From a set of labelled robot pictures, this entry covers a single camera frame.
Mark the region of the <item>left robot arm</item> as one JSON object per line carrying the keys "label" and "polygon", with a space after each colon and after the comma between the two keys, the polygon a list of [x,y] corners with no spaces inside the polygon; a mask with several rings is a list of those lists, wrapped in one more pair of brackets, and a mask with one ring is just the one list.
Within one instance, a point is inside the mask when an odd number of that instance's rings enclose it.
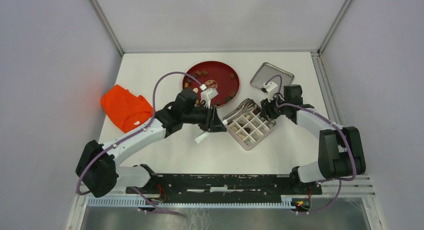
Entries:
{"label": "left robot arm", "polygon": [[207,88],[197,95],[183,89],[176,99],[155,112],[146,123],[114,140],[100,144],[88,142],[76,166],[77,193],[83,195],[84,184],[94,197],[102,197],[115,187],[138,187],[144,193],[157,188],[157,180],[148,167],[138,165],[123,167],[122,163],[143,148],[161,141],[182,129],[184,124],[197,125],[203,132],[226,132],[227,128],[212,105],[218,95],[215,88]]}

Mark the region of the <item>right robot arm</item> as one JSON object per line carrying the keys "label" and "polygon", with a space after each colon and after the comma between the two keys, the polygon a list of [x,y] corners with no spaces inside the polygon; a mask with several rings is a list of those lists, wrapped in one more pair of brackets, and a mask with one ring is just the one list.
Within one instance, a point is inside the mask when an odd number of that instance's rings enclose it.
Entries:
{"label": "right robot arm", "polygon": [[279,86],[269,82],[261,90],[267,94],[260,103],[262,118],[271,121],[285,116],[318,139],[317,160],[296,166],[290,173],[288,185],[293,193],[303,193],[309,182],[352,181],[365,173],[366,161],[357,128],[332,122],[314,106],[305,104],[300,85],[286,85],[280,93]]}

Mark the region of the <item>silver tin lid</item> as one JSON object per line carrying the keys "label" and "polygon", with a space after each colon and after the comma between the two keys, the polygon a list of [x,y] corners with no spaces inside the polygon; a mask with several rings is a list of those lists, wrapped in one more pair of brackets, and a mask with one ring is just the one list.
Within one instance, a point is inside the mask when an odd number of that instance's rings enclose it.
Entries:
{"label": "silver tin lid", "polygon": [[283,92],[283,86],[290,85],[294,78],[295,76],[293,73],[285,71],[268,62],[264,62],[250,80],[250,85],[261,90],[263,84],[271,79],[271,82],[276,83],[280,87],[280,92]]}

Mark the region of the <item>metal tongs white handle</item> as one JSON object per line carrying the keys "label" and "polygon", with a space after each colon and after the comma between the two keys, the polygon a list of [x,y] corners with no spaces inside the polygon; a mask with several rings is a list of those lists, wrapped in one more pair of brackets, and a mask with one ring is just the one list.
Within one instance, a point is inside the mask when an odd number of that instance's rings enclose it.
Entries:
{"label": "metal tongs white handle", "polygon": [[[256,103],[253,99],[247,98],[243,100],[234,110],[229,112],[226,116],[223,117],[222,122],[224,125],[227,125],[228,123],[231,123],[232,121],[236,120],[238,117],[242,116],[243,114],[252,111],[256,108]],[[202,134],[197,136],[194,141],[196,144],[199,144],[202,142],[205,138],[207,138],[211,133],[204,131]]]}

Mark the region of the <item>pink compartment box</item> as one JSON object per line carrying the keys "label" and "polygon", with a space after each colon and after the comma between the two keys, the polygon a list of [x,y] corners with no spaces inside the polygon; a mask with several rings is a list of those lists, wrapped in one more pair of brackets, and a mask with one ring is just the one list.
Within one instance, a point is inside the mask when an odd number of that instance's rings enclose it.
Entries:
{"label": "pink compartment box", "polygon": [[262,109],[256,103],[256,108],[226,125],[228,133],[246,151],[255,148],[274,130],[276,122],[267,121],[260,116]]}

